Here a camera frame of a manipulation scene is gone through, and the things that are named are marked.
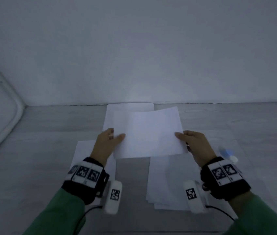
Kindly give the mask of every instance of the hand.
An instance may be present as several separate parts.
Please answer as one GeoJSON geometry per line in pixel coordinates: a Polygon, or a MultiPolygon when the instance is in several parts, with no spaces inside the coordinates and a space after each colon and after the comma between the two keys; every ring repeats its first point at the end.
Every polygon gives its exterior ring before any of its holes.
{"type": "Polygon", "coordinates": [[[211,159],[217,157],[203,133],[185,130],[184,134],[176,132],[175,136],[187,142],[189,151],[194,156],[195,162],[203,167],[211,159]]]}
{"type": "Polygon", "coordinates": [[[124,140],[124,138],[124,133],[113,138],[113,128],[103,131],[96,139],[90,158],[94,158],[105,167],[109,156],[112,154],[115,147],[124,140]]]}

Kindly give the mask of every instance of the black wristband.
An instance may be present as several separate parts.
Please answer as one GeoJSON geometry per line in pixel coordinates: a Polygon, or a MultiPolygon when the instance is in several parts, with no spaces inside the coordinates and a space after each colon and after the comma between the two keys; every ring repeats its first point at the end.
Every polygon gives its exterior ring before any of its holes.
{"type": "Polygon", "coordinates": [[[243,179],[238,168],[222,157],[214,158],[203,166],[200,178],[216,199],[229,201],[250,190],[249,184],[243,179]]]}
{"type": "Polygon", "coordinates": [[[105,172],[105,170],[103,169],[103,165],[97,160],[88,157],[88,158],[85,158],[83,161],[102,167],[102,171],[96,181],[97,182],[96,186],[92,188],[82,183],[72,181],[72,178],[78,172],[80,167],[79,165],[74,165],[68,173],[67,177],[69,179],[67,178],[67,180],[63,182],[61,188],[72,195],[80,197],[84,201],[85,205],[89,205],[94,201],[96,196],[102,197],[102,193],[109,179],[109,174],[105,172]]]}

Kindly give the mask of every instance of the person's left hand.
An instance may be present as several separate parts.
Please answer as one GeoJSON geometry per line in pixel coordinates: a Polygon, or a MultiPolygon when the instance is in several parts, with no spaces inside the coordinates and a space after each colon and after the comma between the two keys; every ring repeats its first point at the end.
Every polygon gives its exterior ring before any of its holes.
{"type": "Polygon", "coordinates": [[[124,138],[124,133],[113,138],[113,128],[103,131],[96,139],[90,158],[94,158],[105,167],[109,156],[112,154],[115,147],[124,140],[124,138]]]}

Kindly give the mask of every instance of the wire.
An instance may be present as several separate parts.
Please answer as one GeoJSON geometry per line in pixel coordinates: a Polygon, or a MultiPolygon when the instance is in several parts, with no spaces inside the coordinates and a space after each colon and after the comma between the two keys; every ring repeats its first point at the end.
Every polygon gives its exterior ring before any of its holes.
{"type": "Polygon", "coordinates": [[[211,206],[211,205],[206,205],[206,208],[213,208],[213,209],[219,210],[219,211],[221,211],[222,213],[224,213],[226,216],[228,216],[230,219],[232,219],[233,221],[235,221],[234,218],[232,218],[228,213],[224,212],[223,210],[221,210],[221,209],[219,209],[219,208],[217,208],[217,207],[214,207],[214,206],[211,206]]]}
{"type": "Polygon", "coordinates": [[[81,222],[82,219],[84,218],[84,216],[85,216],[89,211],[91,211],[91,210],[93,210],[93,209],[102,209],[102,206],[95,206],[95,207],[92,207],[92,208],[90,208],[89,210],[87,210],[87,211],[83,214],[83,216],[81,216],[81,218],[79,219],[78,223],[76,224],[75,229],[74,229],[74,232],[73,232],[73,235],[76,235],[76,234],[77,234],[76,231],[77,231],[77,229],[78,229],[78,226],[79,226],[80,222],[81,222]]]}

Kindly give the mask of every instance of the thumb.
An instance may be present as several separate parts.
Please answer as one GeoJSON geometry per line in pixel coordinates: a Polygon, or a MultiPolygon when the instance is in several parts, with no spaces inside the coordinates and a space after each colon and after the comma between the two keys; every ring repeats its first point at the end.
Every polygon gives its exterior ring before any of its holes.
{"type": "Polygon", "coordinates": [[[111,140],[111,142],[113,143],[114,146],[118,145],[119,143],[121,143],[125,138],[125,134],[122,133],[120,135],[118,135],[116,138],[114,138],[113,140],[111,140]]]}
{"type": "Polygon", "coordinates": [[[175,132],[174,134],[179,140],[182,140],[184,142],[187,142],[189,140],[189,136],[187,136],[185,134],[182,134],[180,132],[175,132]]]}

